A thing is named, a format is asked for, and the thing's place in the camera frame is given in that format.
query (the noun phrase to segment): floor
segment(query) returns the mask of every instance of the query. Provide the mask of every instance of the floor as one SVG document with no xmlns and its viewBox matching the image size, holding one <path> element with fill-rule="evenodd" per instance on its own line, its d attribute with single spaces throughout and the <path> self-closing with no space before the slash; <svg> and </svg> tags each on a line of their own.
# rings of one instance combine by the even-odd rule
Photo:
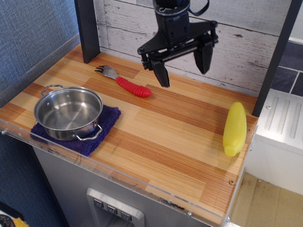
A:
<svg viewBox="0 0 303 227">
<path fill-rule="evenodd" d="M 240 227 L 302 227 L 303 195 L 245 174 L 231 217 Z"/>
</svg>

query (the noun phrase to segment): yellow plastic bottle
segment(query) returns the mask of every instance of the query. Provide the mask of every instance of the yellow plastic bottle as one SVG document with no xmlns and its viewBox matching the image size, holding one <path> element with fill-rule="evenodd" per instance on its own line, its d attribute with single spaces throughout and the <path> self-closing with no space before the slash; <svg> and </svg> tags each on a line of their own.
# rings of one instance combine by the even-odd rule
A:
<svg viewBox="0 0 303 227">
<path fill-rule="evenodd" d="M 235 102 L 229 109 L 224 134 L 223 147 L 228 156 L 235 156 L 245 144 L 247 131 L 246 113 L 240 102 Z"/>
</svg>

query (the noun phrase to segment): stainless steel pot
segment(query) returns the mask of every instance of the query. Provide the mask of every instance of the stainless steel pot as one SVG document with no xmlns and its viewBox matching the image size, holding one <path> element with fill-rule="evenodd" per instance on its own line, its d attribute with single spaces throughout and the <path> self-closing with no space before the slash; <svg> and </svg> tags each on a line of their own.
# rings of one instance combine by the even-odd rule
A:
<svg viewBox="0 0 303 227">
<path fill-rule="evenodd" d="M 49 87 L 61 87 L 48 94 Z M 93 140 L 101 132 L 99 125 L 103 102 L 100 96 L 84 87 L 48 85 L 34 108 L 36 120 L 46 133 L 57 140 Z M 96 136 L 85 138 L 98 127 Z"/>
</svg>

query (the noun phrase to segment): purple cloth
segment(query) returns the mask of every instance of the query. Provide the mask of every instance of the purple cloth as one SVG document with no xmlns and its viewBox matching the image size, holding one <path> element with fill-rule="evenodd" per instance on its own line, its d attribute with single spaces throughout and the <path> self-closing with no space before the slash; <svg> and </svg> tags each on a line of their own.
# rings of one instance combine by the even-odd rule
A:
<svg viewBox="0 0 303 227">
<path fill-rule="evenodd" d="M 31 132 L 35 135 L 41 136 L 47 140 L 50 140 L 52 142 L 55 142 L 57 144 L 60 144 L 66 148 L 69 148 L 71 150 L 75 150 L 77 152 L 80 152 L 81 154 L 88 156 L 90 155 L 104 140 L 104 138 L 107 136 L 111 128 L 114 126 L 116 121 L 118 120 L 119 116 L 121 115 L 121 111 L 118 109 L 118 107 L 109 107 L 106 105 L 103 105 L 103 110 L 100 115 L 100 126 L 103 129 L 103 131 L 100 133 L 100 135 L 94 139 L 94 140 L 85 140 L 85 141 L 79 141 L 79 140 L 70 140 L 70 141 L 62 141 L 62 140 L 56 140 L 52 137 L 50 137 L 44 130 L 44 127 L 37 123 L 31 130 Z M 87 137 L 93 137 L 97 134 L 98 128 L 94 130 L 90 135 Z M 40 138 L 31 135 L 33 139 L 41 141 Z"/>
</svg>

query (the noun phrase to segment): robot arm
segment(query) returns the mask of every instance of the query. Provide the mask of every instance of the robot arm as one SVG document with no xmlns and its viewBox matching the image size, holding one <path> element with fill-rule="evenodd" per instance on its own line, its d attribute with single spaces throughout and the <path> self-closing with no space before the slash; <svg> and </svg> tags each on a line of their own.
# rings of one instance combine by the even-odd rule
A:
<svg viewBox="0 0 303 227">
<path fill-rule="evenodd" d="M 190 52 L 196 65 L 205 74 L 212 60 L 214 44 L 218 42 L 216 21 L 190 23 L 188 12 L 195 16 L 204 13 L 190 10 L 190 0 L 153 0 L 159 30 L 147 43 L 138 48 L 144 69 L 153 70 L 161 86 L 169 87 L 169 77 L 164 63 Z"/>
</svg>

